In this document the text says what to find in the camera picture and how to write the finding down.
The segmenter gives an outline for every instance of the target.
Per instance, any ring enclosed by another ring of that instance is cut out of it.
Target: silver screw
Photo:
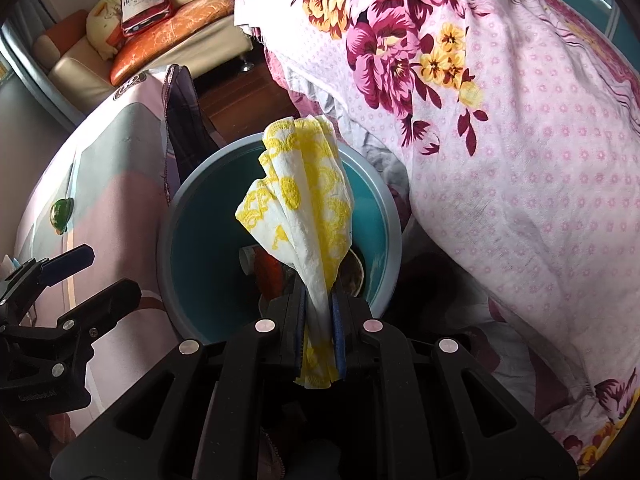
[[[198,351],[198,348],[200,348],[200,345],[193,339],[187,339],[187,341],[181,342],[180,346],[178,346],[178,350],[183,355],[191,355],[193,353],[196,353]]]
[[[380,332],[382,330],[382,323],[377,319],[367,319],[362,327],[367,332]]]
[[[261,319],[255,323],[255,329],[258,332],[271,332],[274,328],[276,324],[271,319]]]
[[[441,339],[438,346],[440,347],[440,350],[447,354],[453,354],[453,352],[458,351],[458,343],[453,341],[453,339]]]
[[[62,363],[56,363],[53,365],[53,368],[51,369],[51,375],[53,375],[54,377],[60,377],[60,375],[62,375],[65,372],[65,365],[63,365]]]

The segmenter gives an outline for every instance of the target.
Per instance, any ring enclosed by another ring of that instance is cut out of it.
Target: dark wood floor
[[[283,117],[298,117],[287,91],[271,78],[260,46],[250,59],[255,67],[249,72],[240,72],[242,62],[234,59],[195,82],[200,107],[226,142],[261,132]]]

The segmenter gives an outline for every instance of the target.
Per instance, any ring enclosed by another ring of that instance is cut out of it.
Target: beige sofa
[[[217,20],[156,57],[142,70],[177,63],[196,78],[252,49],[250,38],[234,26],[233,15]],[[78,110],[88,114],[115,88],[110,83],[113,61],[104,61],[83,36],[49,71],[50,81]]]

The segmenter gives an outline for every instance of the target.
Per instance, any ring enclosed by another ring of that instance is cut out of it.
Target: pink floral blanket
[[[568,389],[542,422],[587,471],[640,394],[637,73],[559,0],[236,0],[235,17],[404,164],[421,227]]]

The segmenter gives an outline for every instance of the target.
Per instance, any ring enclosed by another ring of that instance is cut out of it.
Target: green glass object
[[[61,198],[53,203],[51,211],[49,212],[49,221],[57,234],[61,235],[66,231],[66,225],[69,223],[69,220],[71,220],[73,210],[73,198]]]

